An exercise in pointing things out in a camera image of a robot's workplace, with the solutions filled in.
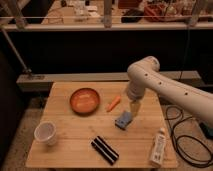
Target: black cable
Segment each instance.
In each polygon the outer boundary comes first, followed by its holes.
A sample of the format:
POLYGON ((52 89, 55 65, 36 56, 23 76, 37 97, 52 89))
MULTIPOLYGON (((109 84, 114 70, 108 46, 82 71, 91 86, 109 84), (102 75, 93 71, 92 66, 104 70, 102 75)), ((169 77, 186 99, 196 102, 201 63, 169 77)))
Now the black cable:
POLYGON ((189 120, 189 119, 193 119, 192 116, 190 117, 185 117, 183 110, 180 109, 177 106, 169 106, 166 109, 166 120, 168 121, 168 125, 170 128, 170 136, 171 136, 171 140, 172 140, 172 144, 174 146, 174 149, 176 151, 176 153, 185 161, 187 162, 189 165, 193 166, 193 167, 197 167, 197 168, 206 168, 206 167, 210 167, 213 166, 213 153, 212 151, 199 139, 190 136, 190 135, 180 135, 180 136, 176 136, 175 135, 175 129, 182 124, 183 122, 189 120), (179 111, 179 114, 176 117, 169 117, 169 110, 170 109, 176 109, 179 111), (173 126, 171 125, 171 120, 177 120, 173 126), (180 145, 180 141, 183 139, 191 139, 197 143, 199 143, 205 150, 206 152, 209 154, 209 159, 196 159, 192 156, 190 156, 189 154, 187 154, 187 152, 181 147, 180 145))

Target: paper cup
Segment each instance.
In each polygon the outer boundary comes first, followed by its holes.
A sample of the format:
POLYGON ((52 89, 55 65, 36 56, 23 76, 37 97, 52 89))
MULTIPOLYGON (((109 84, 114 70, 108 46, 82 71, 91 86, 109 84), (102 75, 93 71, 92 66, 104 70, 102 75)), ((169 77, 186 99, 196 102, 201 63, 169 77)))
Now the paper cup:
POLYGON ((34 131, 34 137, 38 142, 54 145, 57 142, 55 125, 52 122, 40 123, 34 131))

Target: white bottle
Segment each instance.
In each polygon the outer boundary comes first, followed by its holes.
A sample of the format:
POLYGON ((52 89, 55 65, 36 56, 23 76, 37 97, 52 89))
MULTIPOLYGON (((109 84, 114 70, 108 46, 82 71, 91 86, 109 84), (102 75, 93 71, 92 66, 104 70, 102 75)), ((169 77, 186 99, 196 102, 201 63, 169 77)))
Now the white bottle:
POLYGON ((160 167, 162 165, 164 159, 165 146, 166 146, 165 129, 160 128, 155 137, 154 146, 152 148, 152 153, 150 156, 150 162, 154 166, 160 167))

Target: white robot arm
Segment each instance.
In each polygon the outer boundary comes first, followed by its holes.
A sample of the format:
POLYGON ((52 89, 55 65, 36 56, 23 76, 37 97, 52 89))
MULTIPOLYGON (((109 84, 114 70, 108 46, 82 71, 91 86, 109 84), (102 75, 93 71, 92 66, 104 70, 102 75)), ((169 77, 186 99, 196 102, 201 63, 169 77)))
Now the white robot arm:
POLYGON ((213 128, 213 94, 162 76, 157 73, 159 68, 153 56, 131 64, 127 70, 130 79, 127 96, 139 100, 145 89, 150 88, 213 128))

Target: black wall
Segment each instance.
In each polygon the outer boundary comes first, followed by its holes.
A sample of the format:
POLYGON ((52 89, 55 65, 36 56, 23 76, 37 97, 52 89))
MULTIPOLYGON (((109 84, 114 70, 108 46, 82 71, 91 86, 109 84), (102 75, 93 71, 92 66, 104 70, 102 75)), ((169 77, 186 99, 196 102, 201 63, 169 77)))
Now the black wall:
POLYGON ((16 85, 16 74, 0 51, 0 166, 10 147, 24 107, 23 96, 16 85))
POLYGON ((159 59, 162 71, 202 70, 201 61, 213 55, 213 30, 9 34, 34 73, 125 72, 147 55, 159 59))

